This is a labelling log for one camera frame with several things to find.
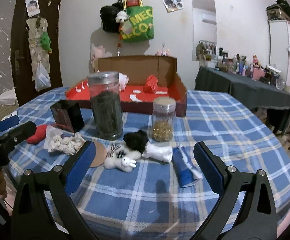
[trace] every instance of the yellow bag handle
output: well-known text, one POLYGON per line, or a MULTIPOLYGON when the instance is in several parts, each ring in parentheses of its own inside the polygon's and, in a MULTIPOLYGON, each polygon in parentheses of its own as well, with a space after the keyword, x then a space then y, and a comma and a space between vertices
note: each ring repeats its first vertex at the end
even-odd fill
MULTIPOLYGON (((127 0, 125 0, 124 2, 124 10, 126 10, 126 3, 127 3, 127 0)), ((143 7, 143 0, 140 0, 140 6, 143 7)))

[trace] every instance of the blue and white packet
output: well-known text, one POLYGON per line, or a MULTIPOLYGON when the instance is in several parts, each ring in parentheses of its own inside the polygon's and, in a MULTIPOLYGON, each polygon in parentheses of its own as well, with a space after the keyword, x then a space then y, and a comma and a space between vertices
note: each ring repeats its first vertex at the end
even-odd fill
POLYGON ((173 148, 172 161, 176 169, 180 187, 190 187, 194 185, 198 179, 203 178, 199 170, 193 166, 190 155, 185 147, 173 148))

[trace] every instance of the blue gripper pad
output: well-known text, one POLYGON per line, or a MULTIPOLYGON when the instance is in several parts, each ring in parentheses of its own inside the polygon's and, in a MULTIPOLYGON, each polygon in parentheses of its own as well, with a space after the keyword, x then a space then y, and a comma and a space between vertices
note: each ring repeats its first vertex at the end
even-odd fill
POLYGON ((71 170, 66 176, 65 192, 69 196, 72 192, 77 191, 80 186, 88 168, 93 162, 96 156, 96 145, 92 141, 86 141, 76 155, 71 156, 70 158, 75 158, 78 156, 78 159, 73 164, 71 170))
POLYGON ((20 118, 17 115, 14 115, 3 121, 0 121, 0 132, 3 132, 9 128, 12 128, 13 126, 18 125, 19 122, 20 122, 20 118))
POLYGON ((212 191, 221 196, 224 193, 224 186, 227 182, 225 163, 221 158, 213 155, 203 142, 195 144, 194 158, 212 191))

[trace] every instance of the door handle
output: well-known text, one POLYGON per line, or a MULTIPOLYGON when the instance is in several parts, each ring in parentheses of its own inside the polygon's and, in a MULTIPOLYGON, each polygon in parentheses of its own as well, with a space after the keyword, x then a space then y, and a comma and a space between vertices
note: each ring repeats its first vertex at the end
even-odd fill
POLYGON ((14 57, 15 57, 15 60, 14 60, 14 63, 15 63, 15 74, 19 75, 20 74, 20 63, 19 63, 19 60, 20 59, 24 59, 25 57, 20 56, 18 50, 14 51, 14 57))

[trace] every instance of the pink box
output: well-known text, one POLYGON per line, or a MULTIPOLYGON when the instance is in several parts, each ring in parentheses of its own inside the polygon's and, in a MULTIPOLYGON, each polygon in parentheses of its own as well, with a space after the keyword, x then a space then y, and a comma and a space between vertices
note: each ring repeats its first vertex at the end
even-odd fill
POLYGON ((253 79, 254 80, 259 80, 261 77, 265 76, 265 71, 262 71, 261 69, 254 69, 253 73, 253 79))

